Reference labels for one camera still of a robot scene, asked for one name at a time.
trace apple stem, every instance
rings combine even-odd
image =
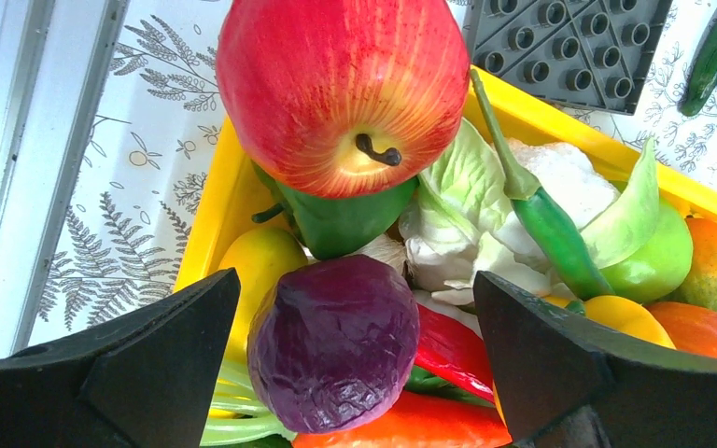
[[[284,211],[284,205],[281,203],[275,203],[271,208],[265,210],[264,212],[255,213],[251,216],[251,222],[255,224],[262,224],[263,222],[270,221],[271,219],[275,218],[276,215],[282,213]]]
[[[384,165],[397,166],[402,162],[402,154],[395,147],[390,147],[384,152],[375,151],[373,149],[373,140],[366,133],[356,135],[356,147],[370,159]]]

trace green apple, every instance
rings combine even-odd
[[[600,272],[618,296],[645,304],[680,286],[691,270],[693,254],[694,242],[683,216],[662,198],[650,240],[627,259]]]

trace white tablecloth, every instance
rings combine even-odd
[[[227,0],[132,0],[45,287],[31,344],[166,296],[224,118],[214,55]],[[458,22],[466,8],[452,6]],[[634,117],[565,109],[717,190],[717,94],[677,109],[717,0],[675,0]]]

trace red apple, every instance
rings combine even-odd
[[[438,159],[469,68],[444,0],[235,0],[216,58],[248,157],[321,198],[389,189]]]

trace carrot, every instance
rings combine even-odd
[[[413,392],[366,425],[331,434],[299,434],[293,448],[484,447],[512,441],[495,409]]]

